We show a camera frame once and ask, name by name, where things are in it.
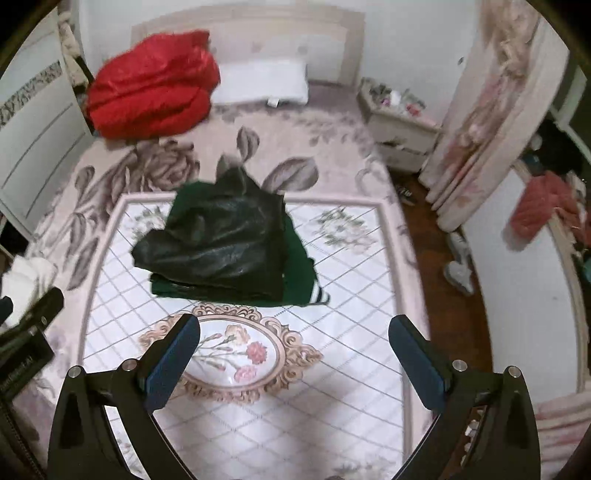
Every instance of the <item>oval floral medallion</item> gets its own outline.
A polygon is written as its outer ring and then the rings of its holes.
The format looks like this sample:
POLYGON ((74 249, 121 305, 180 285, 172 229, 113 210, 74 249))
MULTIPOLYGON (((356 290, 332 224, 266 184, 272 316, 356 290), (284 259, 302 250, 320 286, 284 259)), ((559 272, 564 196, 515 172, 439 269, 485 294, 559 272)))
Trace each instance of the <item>oval floral medallion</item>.
MULTIPOLYGON (((158 322, 139 337, 144 349, 164 338, 184 312, 158 322)), ((201 340, 180 380, 188 392, 211 400, 253 403, 298 381, 322 354, 298 332, 254 307, 202 303, 201 340)))

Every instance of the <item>drawer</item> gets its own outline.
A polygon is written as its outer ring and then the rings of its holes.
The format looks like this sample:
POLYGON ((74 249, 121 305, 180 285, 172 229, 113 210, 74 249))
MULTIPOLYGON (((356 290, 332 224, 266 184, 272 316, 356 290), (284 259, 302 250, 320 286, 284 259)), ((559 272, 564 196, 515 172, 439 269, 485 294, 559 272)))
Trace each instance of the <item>drawer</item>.
POLYGON ((416 173, 427 159, 426 154, 418 154, 406 150, 378 145, 379 152, 384 158, 384 163, 388 168, 403 173, 416 173))
POLYGON ((406 148, 424 153, 433 148, 437 138, 437 134, 432 131, 378 113, 371 115, 368 128, 378 143, 395 140, 406 148))

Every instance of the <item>white cloth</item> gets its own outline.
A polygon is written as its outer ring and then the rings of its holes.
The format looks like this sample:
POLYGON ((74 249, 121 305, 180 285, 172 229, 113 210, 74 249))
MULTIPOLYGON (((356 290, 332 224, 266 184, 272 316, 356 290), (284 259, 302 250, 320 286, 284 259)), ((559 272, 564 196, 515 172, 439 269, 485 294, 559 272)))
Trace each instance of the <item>white cloth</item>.
POLYGON ((63 53, 64 61, 66 62, 66 69, 68 71, 70 83, 72 84, 72 86, 88 86, 88 79, 86 78, 84 71, 76 63, 76 57, 82 56, 82 52, 80 51, 80 46, 76 41, 76 37, 72 33, 72 28, 68 23, 69 19, 70 13, 63 12, 62 14, 60 14, 58 20, 61 40, 61 52, 63 53))
POLYGON ((2 276, 2 297, 12 300, 12 313, 4 325, 12 328, 53 285, 57 267, 44 258, 16 257, 2 276))
POLYGON ((220 85, 212 93, 213 105, 269 101, 308 103, 306 62, 301 59, 253 60, 219 65, 220 85))

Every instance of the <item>curtain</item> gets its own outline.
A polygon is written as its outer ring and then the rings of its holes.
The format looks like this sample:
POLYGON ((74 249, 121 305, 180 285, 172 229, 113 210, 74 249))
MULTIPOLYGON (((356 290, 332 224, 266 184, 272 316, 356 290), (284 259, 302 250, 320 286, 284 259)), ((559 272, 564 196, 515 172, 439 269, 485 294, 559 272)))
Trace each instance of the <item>curtain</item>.
POLYGON ((591 391, 534 405, 543 480, 556 476, 591 424, 591 391))
POLYGON ((568 49, 525 0, 483 0, 479 35, 419 180, 446 231, 506 176, 544 118, 568 49))

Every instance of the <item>red jacket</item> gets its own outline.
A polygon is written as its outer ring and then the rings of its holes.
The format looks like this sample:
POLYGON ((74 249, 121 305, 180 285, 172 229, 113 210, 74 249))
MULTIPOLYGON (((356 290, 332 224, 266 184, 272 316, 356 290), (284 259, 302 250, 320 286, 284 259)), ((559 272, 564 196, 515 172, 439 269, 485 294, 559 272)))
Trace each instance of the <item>red jacket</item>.
POLYGON ((205 117, 220 82, 209 32, 157 34, 107 62, 89 89, 87 111, 105 138, 183 133, 205 117))

